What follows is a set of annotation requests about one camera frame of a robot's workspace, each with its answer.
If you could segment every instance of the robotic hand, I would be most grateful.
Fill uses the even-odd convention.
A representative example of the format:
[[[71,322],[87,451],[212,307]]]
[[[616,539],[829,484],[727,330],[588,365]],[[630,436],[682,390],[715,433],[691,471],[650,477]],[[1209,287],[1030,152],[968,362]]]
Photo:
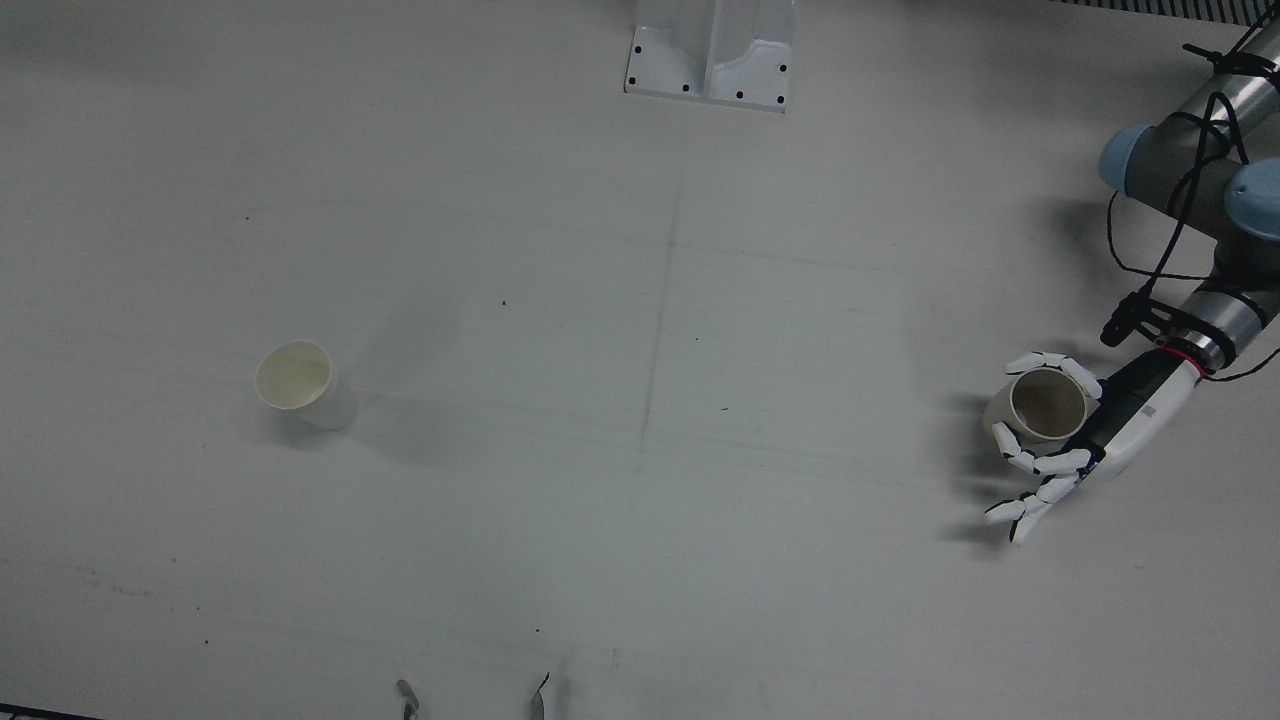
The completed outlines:
[[[1005,372],[1019,375],[1043,366],[1069,374],[1098,406],[1059,451],[1041,457],[1023,447],[1009,424],[991,427],[1009,464],[1042,478],[1034,492],[987,509],[988,523],[1012,523],[1009,541],[1015,544],[1030,537],[1053,503],[1085,478],[1110,478],[1124,470],[1187,402],[1202,377],[1189,356],[1166,347],[1139,355],[1105,384],[1075,360],[1047,352],[1025,355],[1006,365]]]

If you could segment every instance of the paper cup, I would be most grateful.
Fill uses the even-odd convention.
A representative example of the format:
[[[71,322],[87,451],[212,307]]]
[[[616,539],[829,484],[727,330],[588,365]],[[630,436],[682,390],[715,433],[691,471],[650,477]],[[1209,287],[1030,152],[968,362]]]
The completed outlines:
[[[253,386],[262,402],[326,430],[356,419],[356,396],[314,342],[298,340],[273,350],[259,364]]]
[[[1075,434],[1089,415],[1089,396],[1071,375],[1055,368],[1028,370],[987,404],[982,427],[991,433],[1005,423],[1025,443],[1053,442]]]

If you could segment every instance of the white mounting bracket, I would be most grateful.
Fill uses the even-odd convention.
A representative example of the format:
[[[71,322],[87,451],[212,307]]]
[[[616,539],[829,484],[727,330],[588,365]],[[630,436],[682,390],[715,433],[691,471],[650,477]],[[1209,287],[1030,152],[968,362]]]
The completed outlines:
[[[786,111],[792,0],[640,0],[626,92]]]

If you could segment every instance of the blue joint cap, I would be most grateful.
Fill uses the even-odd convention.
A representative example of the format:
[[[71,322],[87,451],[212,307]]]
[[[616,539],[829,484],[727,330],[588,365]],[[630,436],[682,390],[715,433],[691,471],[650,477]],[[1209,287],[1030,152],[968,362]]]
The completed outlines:
[[[1222,195],[1226,214],[1244,232],[1280,241],[1280,158],[1240,168]]]
[[[1098,158],[1098,174],[1102,176],[1102,182],[1111,186],[1111,190],[1121,195],[1129,195],[1124,191],[1124,178],[1129,172],[1129,158],[1133,156],[1133,149],[1138,145],[1138,138],[1148,129],[1151,129],[1151,126],[1129,126],[1117,132],[1107,142],[1107,146],[1102,149],[1102,156]]]

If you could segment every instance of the red ring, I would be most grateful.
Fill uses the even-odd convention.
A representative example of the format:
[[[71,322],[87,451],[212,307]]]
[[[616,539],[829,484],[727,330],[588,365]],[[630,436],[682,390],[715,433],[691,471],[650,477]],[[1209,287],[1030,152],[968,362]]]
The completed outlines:
[[[1192,365],[1194,365],[1194,366],[1196,366],[1196,370],[1197,370],[1197,372],[1198,372],[1198,373],[1201,374],[1201,379],[1204,379],[1204,375],[1206,375],[1206,373],[1204,373],[1204,366],[1203,366],[1203,365],[1201,365],[1201,364],[1199,364],[1199,363],[1198,363],[1198,361],[1197,361],[1197,360],[1196,360],[1194,357],[1192,357],[1190,355],[1188,355],[1188,354],[1183,352],[1181,350],[1174,350],[1172,347],[1157,347],[1156,350],[1164,350],[1165,352],[1169,352],[1169,354],[1172,354],[1172,355],[1176,355],[1176,356],[1181,357],[1183,360],[1187,360],[1188,363],[1190,363]]]

